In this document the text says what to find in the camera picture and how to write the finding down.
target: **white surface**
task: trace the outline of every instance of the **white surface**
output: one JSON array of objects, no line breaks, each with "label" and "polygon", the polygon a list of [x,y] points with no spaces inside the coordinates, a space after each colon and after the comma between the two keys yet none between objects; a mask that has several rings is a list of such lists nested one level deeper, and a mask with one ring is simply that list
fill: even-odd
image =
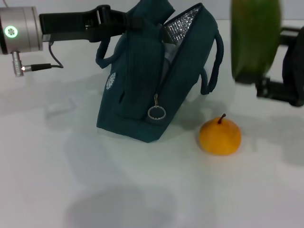
[{"label": "white surface", "polygon": [[[115,10],[129,10],[139,0],[6,0],[10,7],[36,6],[39,13],[75,12],[91,10],[98,5],[108,4]],[[175,15],[190,6],[202,2],[216,19],[230,18],[231,0],[169,0],[176,9]],[[281,0],[284,19],[304,19],[303,0]]]},{"label": "white surface", "polygon": [[[152,144],[96,129],[108,76],[95,64],[98,44],[57,42],[65,69],[23,78],[0,56],[0,228],[302,228],[304,109],[236,86],[229,22],[218,25],[226,51],[216,90],[202,97],[198,83]],[[47,51],[21,56],[53,62]],[[241,149],[207,155],[198,130],[224,112],[242,128]]]}]

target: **green object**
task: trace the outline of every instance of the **green object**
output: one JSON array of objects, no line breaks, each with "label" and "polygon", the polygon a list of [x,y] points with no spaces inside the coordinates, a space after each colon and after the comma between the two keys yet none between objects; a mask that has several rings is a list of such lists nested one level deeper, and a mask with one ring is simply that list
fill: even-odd
[{"label": "green object", "polygon": [[246,78],[249,83],[259,81],[272,66],[279,46],[280,1],[232,0],[231,13],[232,75],[243,83]]},{"label": "green object", "polygon": [[18,35],[18,30],[14,26],[7,26],[4,33],[9,38],[15,38]]},{"label": "green object", "polygon": [[[143,30],[128,30],[123,34],[109,58],[104,58],[109,40],[101,43],[96,62],[101,68],[109,64],[112,68],[104,88],[97,127],[153,142],[165,132],[200,75],[203,95],[215,88],[224,55],[216,21],[201,3],[165,23],[173,12],[168,0],[141,0],[128,14],[143,17]],[[193,21],[163,78],[166,61],[163,31],[167,31],[166,26],[171,23],[182,26],[181,17],[185,21],[193,18]],[[174,31],[180,34],[181,27],[178,28]],[[204,66],[214,40],[218,49],[208,83]]]}]

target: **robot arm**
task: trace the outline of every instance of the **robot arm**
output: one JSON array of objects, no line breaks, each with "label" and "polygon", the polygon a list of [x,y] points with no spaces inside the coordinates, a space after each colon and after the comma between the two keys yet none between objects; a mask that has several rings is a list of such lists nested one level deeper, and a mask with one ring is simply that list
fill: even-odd
[{"label": "robot arm", "polygon": [[141,18],[130,18],[126,13],[101,5],[79,13],[40,14],[35,7],[0,8],[0,54],[13,56],[16,76],[24,72],[49,69],[50,64],[23,66],[19,53],[42,51],[42,42],[85,39],[100,42],[123,34],[128,29],[141,29]]}]

